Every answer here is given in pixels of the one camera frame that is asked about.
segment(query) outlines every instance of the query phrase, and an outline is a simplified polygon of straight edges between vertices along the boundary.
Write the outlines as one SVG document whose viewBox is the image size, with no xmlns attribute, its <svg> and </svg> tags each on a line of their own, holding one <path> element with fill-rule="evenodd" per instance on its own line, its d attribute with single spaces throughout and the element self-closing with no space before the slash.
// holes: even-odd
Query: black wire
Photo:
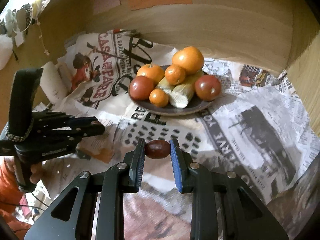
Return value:
<svg viewBox="0 0 320 240">
<path fill-rule="evenodd" d="M 49 207 L 47 204 L 45 204 L 45 203 L 42 202 L 40 199 L 38 199 L 38 198 L 33 194 L 33 192 L 31 192 L 31 194 L 32 194 L 38 201 L 40 201 L 43 205 L 45 205 L 46 207 Z"/>
<path fill-rule="evenodd" d="M 5 204 L 5 205 L 9 205 L 9 206 L 15 206 L 15 207 L 33 207 L 33 208 L 37 208 L 37 209 L 40 209 L 42 211 L 44 211 L 44 209 L 42 208 L 39 208 L 39 207 L 35 207 L 35 206 L 29 206 L 29 205 L 17 205 L 17 204 L 10 204 L 10 203 L 6 203 L 6 202 L 3 202 L 3 201 L 0 201 L 2 204 Z"/>
</svg>

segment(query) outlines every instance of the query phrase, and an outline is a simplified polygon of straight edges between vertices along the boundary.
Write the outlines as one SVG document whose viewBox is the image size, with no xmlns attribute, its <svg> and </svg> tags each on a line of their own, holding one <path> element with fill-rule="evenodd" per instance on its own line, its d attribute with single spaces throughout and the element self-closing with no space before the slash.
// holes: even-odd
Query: plate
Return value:
<svg viewBox="0 0 320 240">
<path fill-rule="evenodd" d="M 196 94 L 194 94 L 193 98 L 189 102 L 186 108 L 179 109 L 173 107 L 170 103 L 167 104 L 165 107 L 156 107 L 153 104 L 150 103 L 149 100 L 135 100 L 130 96 L 131 100 L 138 106 L 145 108 L 149 112 L 153 114 L 160 114 L 160 115 L 166 115 L 166 116 L 179 116 L 179 115 L 186 115 L 186 114 L 194 114 L 196 112 L 199 112 L 203 109 L 206 109 L 208 106 L 210 106 L 213 101 L 207 102 L 201 100 Z"/>
</svg>

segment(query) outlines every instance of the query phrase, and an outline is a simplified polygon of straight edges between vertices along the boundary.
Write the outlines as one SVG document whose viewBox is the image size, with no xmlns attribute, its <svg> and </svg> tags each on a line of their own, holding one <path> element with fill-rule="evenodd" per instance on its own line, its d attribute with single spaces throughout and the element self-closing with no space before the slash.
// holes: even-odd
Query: fabric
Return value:
<svg viewBox="0 0 320 240">
<path fill-rule="evenodd" d="M 17 220 L 12 215 L 15 206 L 6 205 L 4 203 L 19 205 L 22 195 L 23 194 L 18 190 L 14 174 L 8 170 L 3 161 L 0 166 L 0 215 L 20 240 L 23 240 L 31 225 Z"/>
</svg>

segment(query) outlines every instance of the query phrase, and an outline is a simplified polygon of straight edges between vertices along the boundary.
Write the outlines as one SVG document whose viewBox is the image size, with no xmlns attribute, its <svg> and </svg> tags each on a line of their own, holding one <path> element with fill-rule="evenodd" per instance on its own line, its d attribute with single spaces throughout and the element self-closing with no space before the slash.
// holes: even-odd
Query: small orange fruit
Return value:
<svg viewBox="0 0 320 240">
<path fill-rule="evenodd" d="M 159 65 L 146 64 L 138 70 L 137 76 L 146 76 L 157 85 L 164 78 L 164 70 Z"/>
<path fill-rule="evenodd" d="M 156 88 L 151 92 L 149 100 L 157 107 L 165 107 L 169 103 L 169 96 L 161 89 Z"/>
<path fill-rule="evenodd" d="M 178 65 L 171 65 L 165 70 L 164 76 L 170 85 L 178 85 L 186 78 L 186 71 Z"/>
<path fill-rule="evenodd" d="M 183 67 L 187 75 L 193 75 L 202 69 L 204 57 L 196 47 L 186 47 L 173 55 L 172 64 Z"/>
</svg>

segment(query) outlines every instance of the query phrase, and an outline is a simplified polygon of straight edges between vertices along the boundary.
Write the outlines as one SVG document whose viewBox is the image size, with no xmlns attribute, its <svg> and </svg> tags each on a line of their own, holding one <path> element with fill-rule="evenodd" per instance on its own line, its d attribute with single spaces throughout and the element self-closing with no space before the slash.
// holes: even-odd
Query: newspaper print tablecloth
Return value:
<svg viewBox="0 0 320 240">
<path fill-rule="evenodd" d="M 68 50 L 64 59 L 70 70 L 75 54 L 88 54 L 99 78 L 81 83 L 53 109 L 95 115 L 106 132 L 79 144 L 77 157 L 89 153 L 83 159 L 69 155 L 46 163 L 50 195 L 55 198 L 83 170 L 98 173 L 121 161 L 140 137 L 147 142 L 177 138 L 183 150 L 210 170 L 235 171 L 293 239 L 319 201 L 320 139 L 285 72 L 277 79 L 253 66 L 206 58 L 203 70 L 222 83 L 222 94 L 212 106 L 180 118 L 151 114 L 130 101 L 129 83 L 139 66 L 151 61 L 169 65 L 177 50 L 133 33 L 85 34 Z M 87 43 L 98 52 L 88 53 Z M 141 189 L 125 195 L 124 210 L 126 239 L 189 239 L 192 196 L 177 192 L 170 157 L 146 158 Z"/>
</svg>

